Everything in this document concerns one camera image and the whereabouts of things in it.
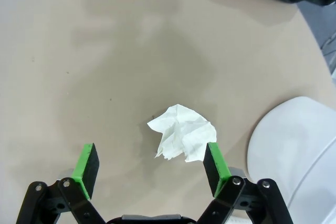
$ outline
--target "tissue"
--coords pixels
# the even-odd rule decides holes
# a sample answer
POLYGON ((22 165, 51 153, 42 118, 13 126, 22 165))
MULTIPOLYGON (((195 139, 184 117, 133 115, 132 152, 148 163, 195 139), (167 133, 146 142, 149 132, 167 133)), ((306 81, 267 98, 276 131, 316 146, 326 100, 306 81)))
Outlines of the tissue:
POLYGON ((216 129, 200 114, 182 105, 171 106, 148 126, 162 133, 157 155, 170 160, 184 153, 186 162, 203 161, 206 144, 216 142, 216 129))

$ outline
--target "screw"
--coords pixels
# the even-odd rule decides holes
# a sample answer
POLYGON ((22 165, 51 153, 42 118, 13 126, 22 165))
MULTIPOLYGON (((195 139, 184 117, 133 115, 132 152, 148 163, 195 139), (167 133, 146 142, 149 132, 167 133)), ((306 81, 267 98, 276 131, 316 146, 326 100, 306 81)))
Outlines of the screw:
POLYGON ((270 184, 267 181, 263 181, 262 186, 265 187, 265 188, 269 188, 270 184))
POLYGON ((233 178, 232 183, 235 184, 236 186, 240 185, 240 179, 239 178, 233 178))
POLYGON ((37 185, 37 186, 35 187, 35 190, 37 190, 37 191, 41 191, 41 189, 42 189, 41 184, 40 184, 40 185, 37 185))
POLYGON ((67 181, 64 181, 63 186, 64 186, 64 187, 68 187, 68 186, 70 186, 70 181, 68 181, 68 180, 67 180, 67 181))

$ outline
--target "gray floor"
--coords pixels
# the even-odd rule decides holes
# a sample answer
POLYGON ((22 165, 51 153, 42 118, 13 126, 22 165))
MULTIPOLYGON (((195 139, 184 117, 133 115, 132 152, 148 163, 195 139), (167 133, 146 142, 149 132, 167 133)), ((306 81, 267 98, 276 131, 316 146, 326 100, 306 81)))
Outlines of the gray floor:
POLYGON ((301 2, 298 6, 333 73, 336 68, 336 4, 321 7, 301 2))

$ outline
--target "table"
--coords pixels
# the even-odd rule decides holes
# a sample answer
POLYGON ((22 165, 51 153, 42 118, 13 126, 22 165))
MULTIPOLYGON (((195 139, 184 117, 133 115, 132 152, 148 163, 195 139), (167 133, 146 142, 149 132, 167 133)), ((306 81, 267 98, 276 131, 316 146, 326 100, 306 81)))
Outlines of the table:
MULTIPOLYGON (((201 162, 154 159, 146 123, 177 103, 211 121, 230 166, 274 106, 299 95, 336 108, 327 66, 296 5, 276 0, 14 0, 0 56, 1 216, 32 181, 51 184, 95 142, 92 203, 122 214, 198 218, 201 162)), ((59 223, 70 222, 71 215, 59 223)))

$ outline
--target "white object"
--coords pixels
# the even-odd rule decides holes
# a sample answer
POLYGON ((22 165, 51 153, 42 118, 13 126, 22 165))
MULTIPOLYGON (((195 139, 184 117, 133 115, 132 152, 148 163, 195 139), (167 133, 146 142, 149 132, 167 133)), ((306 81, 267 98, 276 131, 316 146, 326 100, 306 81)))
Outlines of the white object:
POLYGON ((148 126, 162 133, 156 157, 161 154, 170 160, 184 152, 186 162, 203 161, 206 143, 216 142, 216 130, 197 112, 182 105, 169 107, 148 126))
POLYGON ((274 179, 294 223, 336 223, 336 111, 307 97, 271 110, 247 152, 251 178, 274 179))

